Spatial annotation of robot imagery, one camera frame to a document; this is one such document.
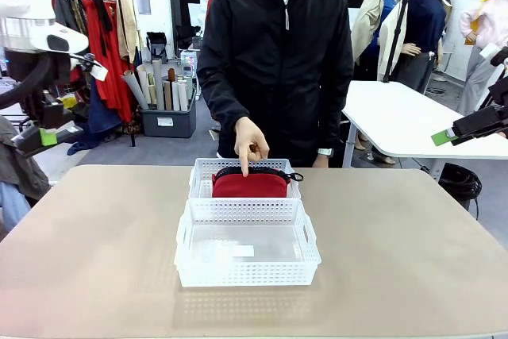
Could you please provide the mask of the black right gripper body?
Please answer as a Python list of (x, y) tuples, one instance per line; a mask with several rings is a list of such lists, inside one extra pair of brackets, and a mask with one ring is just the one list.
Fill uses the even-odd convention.
[(508, 76), (488, 87), (488, 94), (479, 108), (481, 117), (508, 117)]

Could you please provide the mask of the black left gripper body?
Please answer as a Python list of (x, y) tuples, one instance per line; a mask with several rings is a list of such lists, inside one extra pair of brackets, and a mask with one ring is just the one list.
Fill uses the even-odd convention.
[(7, 74), (16, 81), (3, 94), (3, 106), (20, 104), (25, 114), (44, 129), (57, 129), (71, 120), (71, 114), (57, 99), (56, 88), (70, 80), (69, 55), (59, 52), (5, 50)]

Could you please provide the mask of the red zip pouch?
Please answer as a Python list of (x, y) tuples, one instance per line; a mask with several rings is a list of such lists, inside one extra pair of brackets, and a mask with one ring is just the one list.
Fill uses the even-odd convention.
[(286, 198), (291, 182), (304, 177), (269, 167), (250, 167), (244, 176), (240, 167), (227, 167), (211, 179), (213, 198)]

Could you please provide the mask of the person's left forearm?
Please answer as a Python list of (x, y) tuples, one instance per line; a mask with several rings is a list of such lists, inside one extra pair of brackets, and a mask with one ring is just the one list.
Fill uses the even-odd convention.
[(318, 103), (318, 149), (335, 150), (345, 143), (342, 121), (345, 105), (344, 92), (321, 87)]

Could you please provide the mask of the person's right forearm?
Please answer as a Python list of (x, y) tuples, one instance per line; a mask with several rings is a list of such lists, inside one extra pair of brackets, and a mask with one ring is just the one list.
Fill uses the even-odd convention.
[(206, 104), (213, 118), (221, 123), (222, 128), (234, 130), (240, 118), (249, 116), (223, 70), (201, 68), (198, 70), (198, 79)]

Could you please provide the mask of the person's right hand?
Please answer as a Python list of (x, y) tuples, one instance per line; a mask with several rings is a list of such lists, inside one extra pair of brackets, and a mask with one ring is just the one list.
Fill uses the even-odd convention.
[(234, 150), (241, 162), (242, 175), (247, 177), (249, 163), (266, 160), (269, 146), (262, 131), (248, 117), (241, 117), (237, 120), (235, 134)]

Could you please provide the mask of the grey-brown jacket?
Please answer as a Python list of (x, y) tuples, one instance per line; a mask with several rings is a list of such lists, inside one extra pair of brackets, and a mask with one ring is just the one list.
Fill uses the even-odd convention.
[(51, 189), (46, 174), (33, 158), (24, 158), (11, 139), (17, 130), (0, 115), (0, 181), (15, 185), (32, 200), (40, 200)]

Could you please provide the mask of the white table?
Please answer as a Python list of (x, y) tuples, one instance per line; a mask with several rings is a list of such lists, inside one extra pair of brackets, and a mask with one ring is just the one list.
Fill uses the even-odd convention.
[(401, 83), (352, 81), (343, 114), (351, 123), (344, 168), (351, 167), (358, 131), (386, 156), (431, 159), (436, 181), (450, 160), (508, 160), (508, 140), (499, 135), (436, 146), (431, 136), (462, 116)]

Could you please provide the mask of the navy garment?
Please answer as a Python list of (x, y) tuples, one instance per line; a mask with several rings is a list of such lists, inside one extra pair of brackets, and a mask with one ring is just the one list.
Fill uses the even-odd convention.
[(94, 134), (104, 133), (117, 128), (121, 119), (115, 109), (107, 107), (101, 99), (96, 84), (96, 79), (90, 77), (90, 108), (88, 111), (89, 129)]

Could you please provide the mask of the red dress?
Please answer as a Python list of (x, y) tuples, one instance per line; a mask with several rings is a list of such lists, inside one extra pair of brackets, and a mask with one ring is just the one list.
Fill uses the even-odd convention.
[(130, 64), (120, 57), (118, 49), (116, 4), (104, 2), (113, 26), (108, 36), (107, 56), (104, 56), (101, 48), (102, 26), (94, 2), (93, 0), (82, 0), (82, 2), (87, 16), (90, 52), (102, 66), (108, 69), (106, 79), (97, 82), (98, 93), (108, 108), (118, 112), (123, 122), (131, 122), (133, 93), (121, 78), (124, 72), (130, 69)]

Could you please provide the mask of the light blue cloth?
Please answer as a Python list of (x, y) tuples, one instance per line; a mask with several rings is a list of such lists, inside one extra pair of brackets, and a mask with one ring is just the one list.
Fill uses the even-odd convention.
[(10, 232), (30, 211), (31, 206), (16, 185), (0, 181), (0, 209), (3, 225)]

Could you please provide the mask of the grey paper roll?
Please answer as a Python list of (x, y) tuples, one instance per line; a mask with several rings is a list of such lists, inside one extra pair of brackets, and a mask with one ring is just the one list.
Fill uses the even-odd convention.
[(121, 78), (124, 80), (124, 82), (128, 85), (129, 89), (132, 91), (141, 109), (148, 110), (149, 109), (148, 102), (133, 71), (131, 70), (125, 71), (124, 75)]

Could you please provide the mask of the grey jacket on hanger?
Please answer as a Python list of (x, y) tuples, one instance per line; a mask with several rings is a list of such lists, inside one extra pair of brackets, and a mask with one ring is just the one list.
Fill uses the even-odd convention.
[(88, 35), (87, 16), (82, 0), (56, 0), (53, 9), (58, 23)]

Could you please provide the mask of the mannequin in navy top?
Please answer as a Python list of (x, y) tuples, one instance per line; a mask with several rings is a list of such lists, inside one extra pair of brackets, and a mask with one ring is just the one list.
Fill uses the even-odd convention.
[(402, 83), (423, 94), (437, 65), (446, 11), (441, 0), (409, 0), (406, 16), (402, 52), (390, 81)]

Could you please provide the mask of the black scarf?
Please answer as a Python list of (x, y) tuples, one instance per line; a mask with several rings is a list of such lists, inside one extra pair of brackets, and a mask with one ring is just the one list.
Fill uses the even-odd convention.
[(104, 0), (93, 0), (95, 9), (98, 13), (98, 19), (100, 21), (100, 24), (102, 26), (102, 37), (101, 37), (101, 48), (102, 48), (102, 54), (104, 56), (107, 56), (107, 43), (109, 41), (109, 32), (112, 31), (113, 26), (110, 20), (110, 16), (108, 14), (108, 11), (106, 9), (106, 5), (104, 3)]

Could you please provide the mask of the black tripod pole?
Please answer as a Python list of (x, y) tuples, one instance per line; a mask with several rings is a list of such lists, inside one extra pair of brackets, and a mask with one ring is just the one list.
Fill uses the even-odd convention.
[(378, 79), (383, 83), (390, 81), (394, 65), (402, 52), (408, 3), (409, 0), (401, 0), (381, 25)]

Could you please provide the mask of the tall grey roll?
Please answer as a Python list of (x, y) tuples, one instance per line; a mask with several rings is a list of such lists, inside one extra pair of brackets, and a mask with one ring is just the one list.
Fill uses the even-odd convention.
[(152, 61), (152, 70), (156, 88), (156, 108), (158, 110), (165, 110), (164, 106), (164, 87), (162, 81), (162, 60)]

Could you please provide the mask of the beige garment on hanger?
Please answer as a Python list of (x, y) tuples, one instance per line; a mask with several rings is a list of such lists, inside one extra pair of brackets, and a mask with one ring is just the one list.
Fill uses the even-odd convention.
[(117, 0), (117, 38), (120, 57), (131, 64), (140, 48), (136, 12), (133, 0)]

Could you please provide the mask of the grey storage bin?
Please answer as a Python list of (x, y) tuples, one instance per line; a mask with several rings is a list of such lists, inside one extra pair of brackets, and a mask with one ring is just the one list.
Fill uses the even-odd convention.
[(142, 110), (140, 115), (147, 137), (190, 138), (196, 129), (195, 100), (187, 112)]

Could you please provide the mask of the brown roll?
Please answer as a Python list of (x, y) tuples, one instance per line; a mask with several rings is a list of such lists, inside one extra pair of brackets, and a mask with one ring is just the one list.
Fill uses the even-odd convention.
[(167, 79), (164, 81), (165, 110), (173, 110), (172, 82), (175, 80), (175, 70), (170, 67), (167, 71)]

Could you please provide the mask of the black chair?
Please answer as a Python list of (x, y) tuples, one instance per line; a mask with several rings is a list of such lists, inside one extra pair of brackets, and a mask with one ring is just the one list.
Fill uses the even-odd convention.
[(163, 32), (147, 32), (147, 48), (150, 52), (150, 61), (153, 63), (160, 60), (162, 64), (167, 63), (167, 38)]

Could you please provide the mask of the mannequin in beige coat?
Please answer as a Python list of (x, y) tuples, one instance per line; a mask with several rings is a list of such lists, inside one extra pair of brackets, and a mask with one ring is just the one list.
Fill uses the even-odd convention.
[(380, 53), (379, 31), (396, 0), (363, 0), (352, 27), (354, 79), (376, 80)]

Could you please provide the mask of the white roll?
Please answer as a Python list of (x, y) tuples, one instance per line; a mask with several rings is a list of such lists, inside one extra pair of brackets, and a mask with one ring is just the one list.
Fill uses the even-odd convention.
[(175, 81), (171, 83), (172, 103), (174, 111), (187, 112), (189, 110), (189, 98), (187, 96), (187, 82)]

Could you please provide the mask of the white perforated plastic basket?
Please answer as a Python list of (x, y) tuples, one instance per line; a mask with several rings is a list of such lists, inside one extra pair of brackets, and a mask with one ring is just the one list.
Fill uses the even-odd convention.
[(308, 286), (321, 264), (298, 198), (190, 198), (175, 239), (183, 287)]
[[(189, 178), (189, 198), (211, 198), (212, 197), (212, 175), (216, 175), (222, 168), (240, 167), (238, 159), (226, 158), (198, 158)], [(259, 162), (250, 162), (249, 167), (268, 167), (284, 171), (287, 174), (294, 173), (290, 161), (287, 159), (267, 159)]]

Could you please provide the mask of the person in black jacket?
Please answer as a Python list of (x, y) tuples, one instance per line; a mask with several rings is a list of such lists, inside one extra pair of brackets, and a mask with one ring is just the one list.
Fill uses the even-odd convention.
[[(268, 158), (313, 167), (320, 89), (347, 97), (353, 77), (348, 0), (212, 0), (201, 68), (224, 71)], [(221, 127), (218, 155), (239, 159), (235, 141)]]

